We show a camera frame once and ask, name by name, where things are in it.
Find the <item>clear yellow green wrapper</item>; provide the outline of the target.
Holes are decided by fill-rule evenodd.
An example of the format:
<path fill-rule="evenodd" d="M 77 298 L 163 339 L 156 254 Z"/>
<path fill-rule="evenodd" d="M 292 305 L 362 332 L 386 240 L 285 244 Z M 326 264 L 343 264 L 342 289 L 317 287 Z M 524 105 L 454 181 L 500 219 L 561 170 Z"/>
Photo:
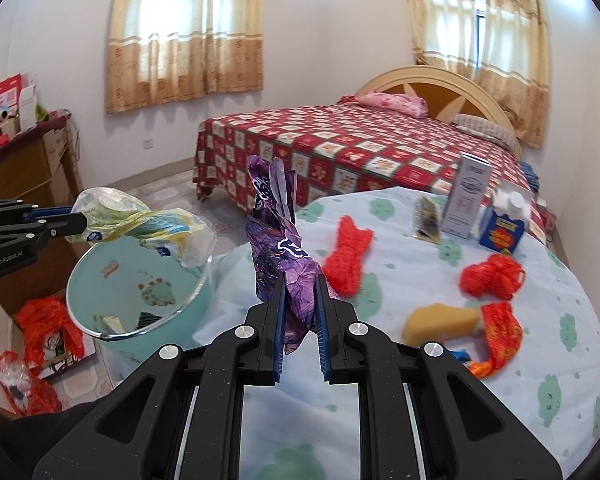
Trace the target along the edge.
<path fill-rule="evenodd" d="M 171 257 L 185 269 L 201 266 L 216 242 L 214 229 L 196 214 L 172 208 L 152 210 L 135 196 L 116 188 L 88 188 L 73 204 L 83 214 L 86 228 L 68 235 L 71 243 L 113 242 L 132 237 L 140 247 Z"/>

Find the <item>red plastic bag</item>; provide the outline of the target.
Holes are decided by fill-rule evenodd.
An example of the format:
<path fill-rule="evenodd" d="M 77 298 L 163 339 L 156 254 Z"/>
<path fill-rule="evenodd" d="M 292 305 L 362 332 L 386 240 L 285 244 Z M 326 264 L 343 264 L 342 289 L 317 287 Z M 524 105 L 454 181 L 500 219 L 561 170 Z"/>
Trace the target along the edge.
<path fill-rule="evenodd" d="M 514 356 L 522 341 L 522 330 L 508 301 L 484 304 L 480 307 L 488 358 L 470 362 L 468 370 L 477 378 L 487 378 L 499 372 Z"/>

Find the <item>yellow sponge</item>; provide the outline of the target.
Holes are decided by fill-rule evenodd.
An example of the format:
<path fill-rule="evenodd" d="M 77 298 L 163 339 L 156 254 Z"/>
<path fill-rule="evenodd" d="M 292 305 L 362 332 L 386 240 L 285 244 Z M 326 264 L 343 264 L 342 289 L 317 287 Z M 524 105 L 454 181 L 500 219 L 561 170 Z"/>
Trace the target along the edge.
<path fill-rule="evenodd" d="M 415 309 L 402 328 L 404 344 L 419 347 L 429 341 L 445 342 L 472 335 L 481 321 L 475 309 L 430 304 Z"/>

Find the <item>red mesh ball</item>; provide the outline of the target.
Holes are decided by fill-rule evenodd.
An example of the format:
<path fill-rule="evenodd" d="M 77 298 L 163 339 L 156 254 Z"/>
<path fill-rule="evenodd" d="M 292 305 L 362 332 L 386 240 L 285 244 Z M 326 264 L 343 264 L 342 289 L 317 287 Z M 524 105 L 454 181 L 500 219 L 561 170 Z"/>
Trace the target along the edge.
<path fill-rule="evenodd" d="M 476 298 L 489 295 L 511 300 L 525 279 L 526 271 L 516 260 L 496 254 L 466 266 L 460 274 L 460 290 Z"/>

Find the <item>purple snack wrapper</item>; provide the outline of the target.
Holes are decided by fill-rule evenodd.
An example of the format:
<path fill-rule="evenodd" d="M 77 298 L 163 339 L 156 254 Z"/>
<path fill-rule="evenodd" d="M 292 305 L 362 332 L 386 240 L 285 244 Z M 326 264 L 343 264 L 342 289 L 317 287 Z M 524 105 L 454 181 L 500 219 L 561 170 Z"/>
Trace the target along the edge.
<path fill-rule="evenodd" d="M 317 310 L 315 284 L 323 269 L 302 247 L 294 220 L 297 177 L 275 157 L 247 158 L 256 201 L 246 221 L 259 299 L 273 308 L 274 347 L 299 348 L 307 332 L 318 338 L 321 356 L 330 350 L 324 314 Z"/>

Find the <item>red knitted scrubber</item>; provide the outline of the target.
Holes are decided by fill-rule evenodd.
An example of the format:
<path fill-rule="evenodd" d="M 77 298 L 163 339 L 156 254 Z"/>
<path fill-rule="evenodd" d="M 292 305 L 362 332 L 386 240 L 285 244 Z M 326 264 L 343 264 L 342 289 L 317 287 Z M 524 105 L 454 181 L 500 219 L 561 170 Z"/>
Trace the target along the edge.
<path fill-rule="evenodd" d="M 350 216 L 340 218 L 334 250 L 322 270 L 332 289 L 341 297 L 353 297 L 362 282 L 362 266 L 374 237 L 371 229 L 360 229 Z"/>

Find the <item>teal plastic trash bin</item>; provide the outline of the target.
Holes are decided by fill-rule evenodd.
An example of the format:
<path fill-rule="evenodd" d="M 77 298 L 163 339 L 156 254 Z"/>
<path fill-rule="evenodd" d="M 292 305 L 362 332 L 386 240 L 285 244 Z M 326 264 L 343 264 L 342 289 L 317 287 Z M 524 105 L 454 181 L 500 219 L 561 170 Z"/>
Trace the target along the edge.
<path fill-rule="evenodd" d="M 171 257 L 121 237 L 93 245 L 73 268 L 66 288 L 74 325 L 131 366 L 140 365 L 165 344 L 194 348 L 194 333 L 211 304 L 212 258 L 185 269 Z M 162 317 L 143 330 L 105 335 L 94 315 L 135 318 L 140 312 Z"/>

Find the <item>brown wooden cabinet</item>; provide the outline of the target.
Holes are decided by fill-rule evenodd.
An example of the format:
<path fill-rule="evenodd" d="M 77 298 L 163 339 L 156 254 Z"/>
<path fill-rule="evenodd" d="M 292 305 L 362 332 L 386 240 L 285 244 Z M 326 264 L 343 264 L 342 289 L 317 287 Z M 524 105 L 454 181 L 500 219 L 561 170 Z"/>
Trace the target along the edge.
<path fill-rule="evenodd" d="M 20 198 L 40 207 L 70 206 L 83 191 L 79 136 L 68 110 L 0 146 L 0 200 Z M 0 279 L 0 305 L 13 316 L 30 299 L 62 292 L 86 251 L 84 243 L 50 240 L 38 262 Z"/>

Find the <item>red bag on floor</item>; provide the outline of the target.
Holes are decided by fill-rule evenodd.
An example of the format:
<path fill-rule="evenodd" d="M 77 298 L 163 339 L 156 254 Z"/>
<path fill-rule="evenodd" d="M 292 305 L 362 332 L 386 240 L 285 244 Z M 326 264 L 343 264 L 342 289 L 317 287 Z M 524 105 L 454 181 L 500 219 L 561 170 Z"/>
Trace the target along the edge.
<path fill-rule="evenodd" d="M 55 336 L 61 339 L 65 352 L 78 359 L 85 356 L 82 332 L 71 321 L 63 296 L 27 301 L 15 315 L 15 321 L 23 334 L 24 362 L 36 376 L 56 358 L 50 343 Z"/>

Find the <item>red box on cabinet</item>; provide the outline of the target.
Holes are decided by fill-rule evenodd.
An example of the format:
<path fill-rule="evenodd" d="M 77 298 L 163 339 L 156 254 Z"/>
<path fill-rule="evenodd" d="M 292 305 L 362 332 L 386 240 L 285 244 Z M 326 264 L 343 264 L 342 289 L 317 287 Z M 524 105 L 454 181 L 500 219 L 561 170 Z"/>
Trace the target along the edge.
<path fill-rule="evenodd" d="M 18 102 L 22 89 L 22 76 L 15 74 L 0 82 L 0 120 L 18 114 Z"/>

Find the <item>blue white milk carton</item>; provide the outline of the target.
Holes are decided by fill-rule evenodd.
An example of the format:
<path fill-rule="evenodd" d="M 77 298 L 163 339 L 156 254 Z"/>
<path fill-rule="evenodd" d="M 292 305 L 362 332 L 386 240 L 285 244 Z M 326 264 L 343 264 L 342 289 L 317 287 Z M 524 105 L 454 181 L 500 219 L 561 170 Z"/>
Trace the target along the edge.
<path fill-rule="evenodd" d="M 479 244 L 492 252 L 513 255 L 531 220 L 531 199 L 530 191 L 503 181 L 481 217 Z"/>

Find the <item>beige curtain left window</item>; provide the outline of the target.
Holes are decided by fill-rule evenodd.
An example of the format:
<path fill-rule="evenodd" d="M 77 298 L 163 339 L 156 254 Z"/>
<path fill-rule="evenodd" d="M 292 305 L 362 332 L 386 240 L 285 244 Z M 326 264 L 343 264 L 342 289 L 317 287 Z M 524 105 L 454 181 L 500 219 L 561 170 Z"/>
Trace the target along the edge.
<path fill-rule="evenodd" d="M 114 0 L 105 108 L 263 88 L 263 0 Z"/>

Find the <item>tall grey white carton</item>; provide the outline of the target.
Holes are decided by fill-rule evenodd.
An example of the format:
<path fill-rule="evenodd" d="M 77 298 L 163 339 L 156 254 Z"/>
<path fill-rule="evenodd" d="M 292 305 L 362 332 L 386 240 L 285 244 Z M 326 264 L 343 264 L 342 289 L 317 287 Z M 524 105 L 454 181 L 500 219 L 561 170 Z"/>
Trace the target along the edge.
<path fill-rule="evenodd" d="M 460 154 L 460 163 L 442 212 L 442 232 L 463 238 L 470 235 L 491 174 L 492 166 L 486 160 L 471 154 Z"/>

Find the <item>plaid pillow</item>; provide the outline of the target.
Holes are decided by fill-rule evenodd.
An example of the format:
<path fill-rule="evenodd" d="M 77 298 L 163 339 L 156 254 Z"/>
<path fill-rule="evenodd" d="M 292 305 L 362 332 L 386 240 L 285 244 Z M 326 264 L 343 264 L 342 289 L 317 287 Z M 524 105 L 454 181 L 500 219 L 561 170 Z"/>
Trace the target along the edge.
<path fill-rule="evenodd" d="M 496 122 L 491 122 L 486 118 L 468 115 L 455 114 L 451 122 L 457 128 L 464 128 L 472 132 L 480 133 L 491 139 L 496 139 L 503 145 L 513 148 L 516 145 L 516 138 L 507 128 L 498 125 Z"/>

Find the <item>beige curtain right window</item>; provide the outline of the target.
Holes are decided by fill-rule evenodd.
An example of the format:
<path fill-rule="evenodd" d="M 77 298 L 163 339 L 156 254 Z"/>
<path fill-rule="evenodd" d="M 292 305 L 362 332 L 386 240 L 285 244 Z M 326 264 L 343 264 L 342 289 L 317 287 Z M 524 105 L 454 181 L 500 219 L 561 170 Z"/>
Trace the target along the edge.
<path fill-rule="evenodd" d="M 543 0 L 407 0 L 419 65 L 463 76 L 498 103 L 518 140 L 543 147 L 550 40 Z"/>

